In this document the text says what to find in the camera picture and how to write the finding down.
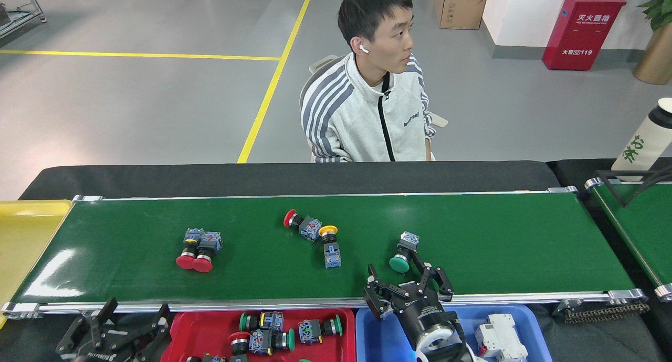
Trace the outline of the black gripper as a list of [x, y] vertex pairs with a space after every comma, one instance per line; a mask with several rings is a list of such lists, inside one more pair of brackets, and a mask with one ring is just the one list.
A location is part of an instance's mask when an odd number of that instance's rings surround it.
[[373, 264], [367, 265], [364, 299], [378, 321], [391, 309], [397, 316], [411, 347], [448, 347], [458, 342], [457, 314], [447, 312], [440, 301], [451, 302], [454, 288], [446, 271], [425, 262], [417, 251], [411, 261], [422, 274], [419, 282], [400, 287], [381, 281]]
[[147, 325], [127, 331], [115, 341], [113, 350], [103, 340], [104, 325], [110, 320], [118, 303], [111, 298], [90, 314], [74, 320], [58, 343], [55, 352], [71, 361], [130, 361], [148, 360], [170, 333], [170, 307], [162, 304]]

